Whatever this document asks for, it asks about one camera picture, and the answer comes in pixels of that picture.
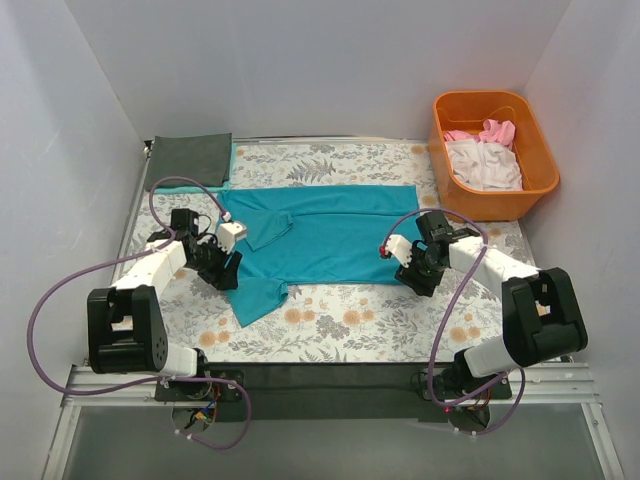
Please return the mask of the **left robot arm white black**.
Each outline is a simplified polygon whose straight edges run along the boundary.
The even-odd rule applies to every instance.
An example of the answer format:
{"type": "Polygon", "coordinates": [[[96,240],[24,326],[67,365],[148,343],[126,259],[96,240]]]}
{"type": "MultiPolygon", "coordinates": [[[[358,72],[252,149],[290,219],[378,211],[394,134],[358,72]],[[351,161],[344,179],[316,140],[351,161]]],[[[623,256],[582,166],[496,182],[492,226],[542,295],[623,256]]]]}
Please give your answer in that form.
{"type": "Polygon", "coordinates": [[[178,377],[178,387],[193,400],[213,386],[196,348],[168,340],[162,317],[162,293],[183,268],[219,291],[238,287],[242,254],[236,244],[247,227],[225,214],[214,232],[199,230],[199,214],[175,209],[170,225],[148,238],[145,255],[110,287],[93,290],[87,299],[89,362],[97,374],[154,373],[178,377]]]}

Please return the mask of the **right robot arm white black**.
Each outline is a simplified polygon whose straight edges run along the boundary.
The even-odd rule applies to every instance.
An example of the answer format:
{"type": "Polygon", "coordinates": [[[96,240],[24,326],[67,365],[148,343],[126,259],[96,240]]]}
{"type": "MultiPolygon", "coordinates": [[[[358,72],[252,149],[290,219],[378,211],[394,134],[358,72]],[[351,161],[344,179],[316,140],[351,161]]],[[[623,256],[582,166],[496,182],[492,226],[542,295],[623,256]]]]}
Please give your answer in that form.
{"type": "Polygon", "coordinates": [[[514,369],[582,351],[588,334],[569,274],[558,267],[542,270],[516,260],[489,244],[488,235],[469,222],[455,229],[448,211],[413,212],[419,239],[410,241],[390,230],[381,257],[398,263],[395,278],[415,294],[430,297],[448,269],[475,280],[501,303],[499,336],[455,354],[441,373],[430,361],[425,386],[430,400],[446,405],[446,393],[467,401],[514,369]]]}

